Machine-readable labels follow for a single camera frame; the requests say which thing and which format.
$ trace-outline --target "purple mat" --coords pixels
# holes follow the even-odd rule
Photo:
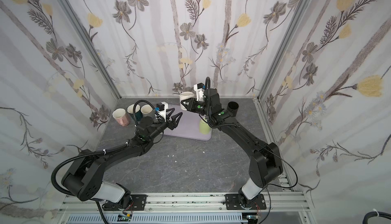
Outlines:
[[[201,118],[197,113],[189,112],[187,110],[182,110],[180,105],[172,105],[169,104],[169,109],[175,108],[175,111],[172,113],[178,114],[179,112],[183,112],[181,120],[179,121],[178,127],[170,130],[169,128],[164,130],[165,135],[169,136],[178,136],[181,138],[192,138],[199,140],[209,140],[212,137],[212,130],[210,130],[209,134],[202,134],[199,132],[199,121]]]

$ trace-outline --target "gray tabletop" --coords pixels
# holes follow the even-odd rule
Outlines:
[[[116,109],[140,99],[120,99]],[[152,104],[165,101],[179,105],[179,99],[147,98]],[[266,140],[252,99],[221,99],[239,104],[237,120],[256,137]],[[134,122],[122,127],[110,118],[98,150],[111,148],[134,136]],[[248,179],[250,160],[228,135],[213,129],[208,141],[164,136],[146,154],[128,159],[104,174],[104,180],[118,182],[131,192],[237,192]],[[269,191],[281,188],[269,186]]]

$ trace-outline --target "floral curtain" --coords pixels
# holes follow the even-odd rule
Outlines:
[[[390,1],[312,0],[261,100],[320,224],[391,212]]]
[[[255,96],[299,0],[69,0],[123,96]]]
[[[116,99],[56,0],[0,9],[0,219],[51,223],[52,170],[95,149]]]

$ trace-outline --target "black mug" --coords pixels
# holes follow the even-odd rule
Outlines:
[[[233,114],[233,116],[236,116],[238,113],[239,104],[237,102],[229,102],[227,106],[227,110]]]

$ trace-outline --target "white cable tie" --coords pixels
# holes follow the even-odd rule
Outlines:
[[[373,209],[373,211],[375,211],[377,213],[377,216],[379,216],[379,212],[376,209]]]

